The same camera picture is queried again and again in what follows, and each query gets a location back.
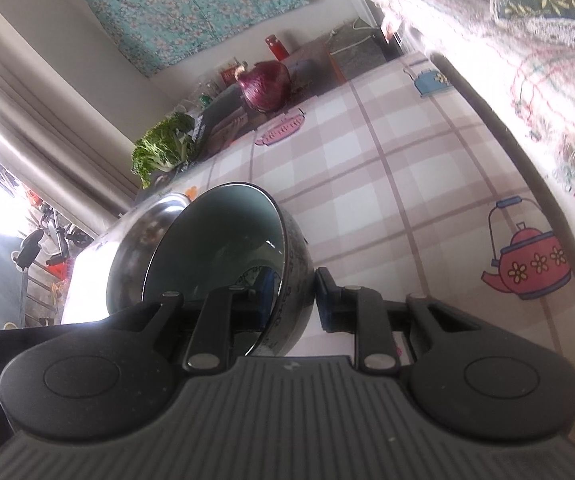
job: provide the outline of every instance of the red bottle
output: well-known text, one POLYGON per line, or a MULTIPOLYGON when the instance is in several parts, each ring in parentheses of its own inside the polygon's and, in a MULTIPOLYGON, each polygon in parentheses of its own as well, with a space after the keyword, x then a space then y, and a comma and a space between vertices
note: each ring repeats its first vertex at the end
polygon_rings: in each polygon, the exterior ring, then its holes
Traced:
POLYGON ((265 38, 265 43, 268 44, 272 54, 274 54, 279 61, 283 61, 287 56, 289 56, 283 43, 277 40, 277 37, 274 34, 265 38))

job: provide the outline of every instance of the white wall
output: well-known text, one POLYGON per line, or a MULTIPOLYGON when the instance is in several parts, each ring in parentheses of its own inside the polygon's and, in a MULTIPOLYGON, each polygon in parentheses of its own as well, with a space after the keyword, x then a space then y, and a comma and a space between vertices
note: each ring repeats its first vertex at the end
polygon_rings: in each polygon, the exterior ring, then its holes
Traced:
POLYGON ((61 77, 131 140, 187 97, 210 69, 232 57, 250 64, 273 59, 264 41, 270 34, 293 50, 357 15, 350 0, 315 0, 148 79, 110 41, 85 0, 0 0, 0 12, 61 77))
POLYGON ((265 38, 276 34, 289 52, 315 40, 334 27, 357 17, 350 0, 315 0, 308 6, 292 10, 245 32, 184 59, 174 66, 155 74, 150 80, 175 101, 187 97, 197 80, 207 70, 220 66, 235 57, 250 65, 274 59, 265 38))
POLYGON ((84 0, 0 0, 0 13, 129 139, 174 106, 116 49, 84 0))

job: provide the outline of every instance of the flower print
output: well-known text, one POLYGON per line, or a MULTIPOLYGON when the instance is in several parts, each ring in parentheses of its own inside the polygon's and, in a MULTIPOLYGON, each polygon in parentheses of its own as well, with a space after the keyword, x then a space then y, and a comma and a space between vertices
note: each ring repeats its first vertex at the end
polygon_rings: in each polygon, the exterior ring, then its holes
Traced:
POLYGON ((449 81, 447 80, 447 77, 445 77, 445 75, 441 72, 437 73, 437 75, 434 78, 434 81, 438 81, 439 83, 443 83, 444 85, 449 83, 449 81))
POLYGON ((514 283, 524 282, 527 279, 527 266, 519 265, 517 262, 512 263, 512 268, 507 271, 507 275, 514 278, 514 283))
POLYGON ((167 41, 163 38, 155 37, 152 38, 152 44, 155 44, 159 48, 164 48, 167 45, 167 41))
POLYGON ((556 246, 552 247, 552 253, 550 254, 550 258, 554 261, 556 266, 560 266, 561 264, 566 264, 567 259, 565 258, 565 252, 563 249, 560 249, 556 246))
POLYGON ((537 274, 541 274, 544 270, 548 270, 547 256, 541 256, 539 253, 534 253, 534 259, 529 263, 536 269, 537 274))
POLYGON ((243 9, 239 10, 237 14, 240 18, 244 20, 249 20, 252 17, 252 11, 250 9, 247 9, 247 7, 244 7, 243 9))

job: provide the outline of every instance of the metal pot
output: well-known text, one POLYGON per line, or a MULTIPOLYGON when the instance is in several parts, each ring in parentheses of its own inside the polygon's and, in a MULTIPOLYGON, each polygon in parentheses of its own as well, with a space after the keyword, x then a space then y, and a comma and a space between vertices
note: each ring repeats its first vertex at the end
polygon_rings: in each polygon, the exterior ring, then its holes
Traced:
POLYGON ((108 307, 125 308, 169 290, 200 300, 213 288, 233 284, 248 269, 267 266, 279 275, 280 284, 270 320, 248 353, 288 352, 314 303, 312 261, 292 216, 263 189, 247 183, 215 187, 182 211, 165 205, 159 209, 162 220, 150 216, 137 222, 117 251, 108 307), (145 250, 137 250, 139 245, 145 250))

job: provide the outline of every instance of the power cord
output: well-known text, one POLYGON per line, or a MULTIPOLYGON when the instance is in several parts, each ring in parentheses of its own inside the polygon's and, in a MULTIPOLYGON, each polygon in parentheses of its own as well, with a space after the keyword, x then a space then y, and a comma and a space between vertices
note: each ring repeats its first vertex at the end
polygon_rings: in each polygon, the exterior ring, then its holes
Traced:
POLYGON ((357 41, 357 43, 352 43, 351 45, 344 46, 343 48, 340 48, 340 49, 338 49, 338 50, 335 50, 334 52, 331 52, 331 53, 330 53, 330 56, 334 56, 335 54, 338 54, 338 53, 340 53, 340 52, 343 52, 344 50, 349 50, 349 49, 351 49, 351 48, 354 48, 355 46, 358 46, 358 45, 360 45, 361 43, 365 43, 367 40, 371 40, 371 39, 372 39, 372 36, 368 36, 368 37, 366 37, 366 38, 363 38, 363 40, 357 41))
MULTIPOLYGON (((352 23, 353 30, 376 30, 375 27, 357 27, 357 22, 359 20, 360 20, 360 18, 357 18, 356 20, 354 20, 354 23, 352 23)), ((336 34, 337 34, 336 30, 332 29, 332 31, 330 32, 330 37, 328 38, 328 40, 325 43, 328 43, 328 41, 330 41, 334 36, 336 36, 336 34)), ((365 43, 370 38, 372 38, 371 34, 370 34, 370 36, 363 38, 363 40, 361 40, 361 41, 357 41, 356 43, 352 43, 351 45, 344 46, 343 48, 340 48, 338 50, 335 50, 334 52, 331 52, 330 56, 334 56, 336 54, 339 54, 340 52, 344 52, 345 50, 349 50, 351 48, 354 48, 355 46, 359 46, 361 43, 365 43)))

